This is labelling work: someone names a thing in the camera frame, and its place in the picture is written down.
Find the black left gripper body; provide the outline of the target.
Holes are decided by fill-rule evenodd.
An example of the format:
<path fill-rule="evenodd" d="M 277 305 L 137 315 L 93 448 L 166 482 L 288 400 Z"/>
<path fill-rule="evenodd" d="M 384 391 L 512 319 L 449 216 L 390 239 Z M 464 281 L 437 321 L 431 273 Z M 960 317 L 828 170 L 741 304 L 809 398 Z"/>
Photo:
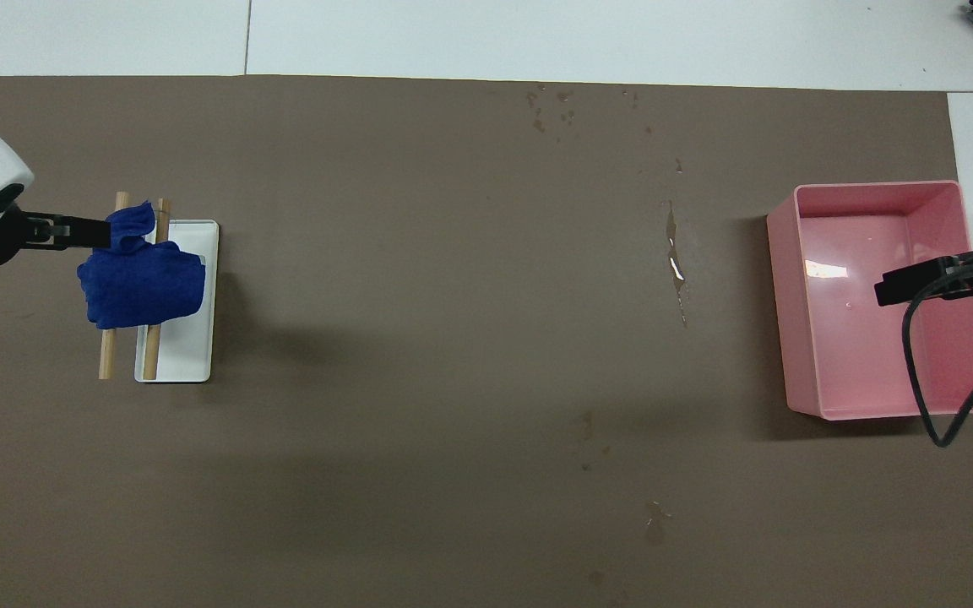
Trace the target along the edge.
<path fill-rule="evenodd" d="M 10 262 L 32 236 L 32 223 L 27 214 L 11 207 L 0 219 L 0 267 Z"/>

